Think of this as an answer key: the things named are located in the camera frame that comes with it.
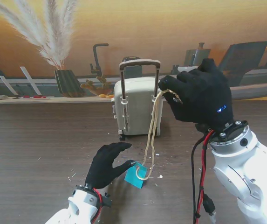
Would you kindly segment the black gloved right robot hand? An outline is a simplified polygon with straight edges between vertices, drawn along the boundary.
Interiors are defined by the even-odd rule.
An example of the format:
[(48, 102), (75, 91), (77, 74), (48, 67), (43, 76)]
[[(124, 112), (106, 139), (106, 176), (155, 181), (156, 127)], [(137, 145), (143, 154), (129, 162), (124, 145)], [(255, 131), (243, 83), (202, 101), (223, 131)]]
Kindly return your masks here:
[(165, 76), (158, 86), (176, 120), (208, 125), (221, 132), (233, 123), (232, 94), (227, 78), (211, 58), (189, 72)]

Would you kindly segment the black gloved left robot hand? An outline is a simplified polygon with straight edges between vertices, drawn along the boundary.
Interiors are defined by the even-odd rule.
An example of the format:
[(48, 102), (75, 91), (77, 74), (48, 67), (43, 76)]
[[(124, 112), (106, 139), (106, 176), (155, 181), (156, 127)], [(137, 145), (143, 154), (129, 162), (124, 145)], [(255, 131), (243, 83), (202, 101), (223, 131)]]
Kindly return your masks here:
[(88, 189), (103, 189), (115, 178), (129, 168), (135, 166), (134, 160), (128, 160), (120, 166), (113, 167), (114, 160), (132, 144), (126, 142), (103, 145), (96, 153), (89, 168), (84, 187)]

